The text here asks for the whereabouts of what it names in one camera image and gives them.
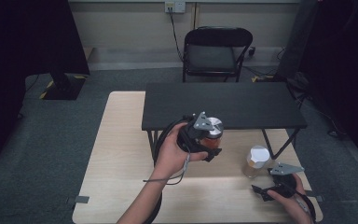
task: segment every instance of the metal table leg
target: metal table leg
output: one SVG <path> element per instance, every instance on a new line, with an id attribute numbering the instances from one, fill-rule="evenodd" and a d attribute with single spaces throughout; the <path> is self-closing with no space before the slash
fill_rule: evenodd
<path id="1" fill-rule="evenodd" d="M 266 130 L 262 129 L 261 131 L 263 132 L 264 139 L 266 140 L 267 149 L 269 151 L 270 157 L 273 160 L 276 160 L 279 157 L 279 155 L 281 155 L 281 153 L 284 151 L 284 149 L 293 141 L 293 139 L 296 137 L 300 129 L 295 129 L 295 131 L 289 136 L 289 139 L 287 139 L 287 141 L 283 144 L 283 146 L 279 149 L 279 151 L 275 155 L 272 152 L 271 144 L 269 143 L 269 137 L 267 136 Z"/>
<path id="2" fill-rule="evenodd" d="M 152 152 L 152 157 L 154 158 L 154 152 L 158 140 L 158 131 L 147 131 L 147 137 L 149 138 L 150 150 Z"/>

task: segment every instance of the cable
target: cable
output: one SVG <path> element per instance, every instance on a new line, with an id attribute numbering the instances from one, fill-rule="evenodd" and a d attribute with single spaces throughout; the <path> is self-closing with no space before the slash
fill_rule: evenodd
<path id="1" fill-rule="evenodd" d="M 34 84 L 36 83 L 36 81 L 39 79 L 39 76 L 40 76 L 40 74 L 37 75 L 36 79 L 34 80 L 34 83 L 31 84 L 31 86 L 28 87 L 28 89 L 27 89 L 25 92 L 27 92 L 28 90 L 30 90 L 30 89 L 33 87 L 33 85 L 34 85 Z"/>
<path id="2" fill-rule="evenodd" d="M 300 99 L 297 98 L 296 96 L 294 96 L 294 97 L 295 97 L 295 99 L 296 99 L 296 102 L 298 102 L 299 104 L 305 105 L 307 108 L 309 108 L 309 109 L 311 109 L 311 110 L 313 110 L 313 111 L 315 111 L 315 112 L 317 112 L 317 113 L 319 113 L 319 114 L 321 114 L 321 115 L 327 117 L 327 118 L 333 123 L 333 126 L 334 126 L 335 130 L 337 130 L 337 132 L 341 133 L 342 135 L 347 135 L 345 132 L 342 132 L 342 131 L 338 128 L 338 126 L 336 125 L 336 123 L 334 122 L 334 120 L 333 120 L 330 116 L 326 115 L 325 113 L 323 113 L 323 112 L 320 111 L 320 110 L 317 110 L 317 109 L 312 108 L 310 105 L 304 104 L 304 101 L 305 101 L 306 97 L 302 98 L 302 100 L 300 100 Z"/>
<path id="3" fill-rule="evenodd" d="M 280 61 L 281 60 L 281 54 L 284 53 L 286 51 L 286 48 L 282 48 L 282 50 L 277 54 L 277 59 Z"/>
<path id="4" fill-rule="evenodd" d="M 170 18 L 171 18 L 172 29 L 173 29 L 173 37 L 175 38 L 175 43 L 176 43 L 176 51 L 178 52 L 178 56 L 179 56 L 180 61 L 183 62 L 182 53 L 181 53 L 180 50 L 179 50 L 178 41 L 177 41 L 177 39 L 176 39 L 175 25 L 174 25 L 174 23 L 173 23 L 172 8 L 170 8 L 170 7 L 168 8 L 168 13 L 170 14 Z"/>
<path id="5" fill-rule="evenodd" d="M 176 179 L 176 178 L 180 177 L 180 179 L 177 182 L 175 182 L 173 184 L 167 184 L 167 185 L 177 185 L 177 184 L 179 184 L 182 181 L 183 176 L 185 175 L 185 172 L 187 170 L 188 163 L 190 162 L 190 149 L 188 147 L 187 147 L 187 151 L 188 151 L 188 154 L 187 154 L 187 157 L 186 157 L 186 160 L 185 160 L 185 164 L 183 165 L 183 172 L 181 174 L 173 176 L 173 177 L 170 177 L 170 178 L 165 178 L 165 179 L 148 179 L 148 180 L 144 180 L 144 182 L 166 181 L 166 180 L 172 180 L 172 179 Z"/>

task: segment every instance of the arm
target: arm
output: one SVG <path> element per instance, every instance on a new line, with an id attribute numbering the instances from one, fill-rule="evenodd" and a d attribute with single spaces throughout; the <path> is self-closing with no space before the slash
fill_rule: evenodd
<path id="1" fill-rule="evenodd" d="M 296 190 L 305 195 L 305 190 L 302 184 L 300 177 L 296 174 L 293 174 L 293 177 L 296 180 L 297 187 Z M 291 198 L 285 198 L 281 194 L 275 192 L 274 190 L 267 191 L 267 194 L 275 199 L 277 202 L 281 203 L 290 217 L 297 223 L 297 224 L 312 224 L 312 220 L 309 214 L 307 214 L 304 209 L 298 204 L 298 200 L 301 201 L 302 204 L 307 206 L 307 204 L 300 198 L 296 197 L 296 195 L 292 196 Z"/>
<path id="2" fill-rule="evenodd" d="M 179 129 L 184 125 L 186 124 L 176 125 L 167 135 L 149 179 L 168 179 L 183 168 L 188 153 L 177 146 L 176 139 Z M 190 160 L 201 161 L 207 156 L 206 152 L 191 153 Z M 167 181 L 147 182 L 117 223 L 143 223 L 155 208 Z"/>

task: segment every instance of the metal bracket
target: metal bracket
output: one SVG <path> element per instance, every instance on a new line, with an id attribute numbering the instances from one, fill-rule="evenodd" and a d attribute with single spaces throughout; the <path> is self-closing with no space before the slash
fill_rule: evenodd
<path id="1" fill-rule="evenodd" d="M 269 172 L 272 175 L 290 175 L 298 172 L 303 172 L 304 167 L 293 166 L 285 163 L 278 162 L 276 166 Z"/>
<path id="2" fill-rule="evenodd" d="M 197 118 L 196 122 L 193 125 L 193 128 L 196 130 L 202 130 L 202 131 L 213 131 L 213 125 L 208 120 L 208 118 L 205 115 L 205 112 L 202 112 L 199 114 L 199 117 Z"/>
<path id="3" fill-rule="evenodd" d="M 75 197 L 75 203 L 88 203 L 89 202 L 88 196 L 76 196 Z"/>

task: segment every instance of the wall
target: wall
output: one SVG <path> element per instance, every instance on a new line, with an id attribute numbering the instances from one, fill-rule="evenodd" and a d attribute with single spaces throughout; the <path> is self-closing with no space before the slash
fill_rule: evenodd
<path id="1" fill-rule="evenodd" d="M 254 35 L 253 46 L 267 49 L 274 59 L 286 45 L 294 22 L 297 3 L 186 3 L 186 13 L 173 14 L 179 45 L 194 26 L 240 26 Z M 170 16 L 164 2 L 71 2 L 77 30 L 84 47 L 110 49 L 117 60 L 142 54 L 145 62 L 152 54 L 167 54 L 165 61 L 178 63 Z"/>

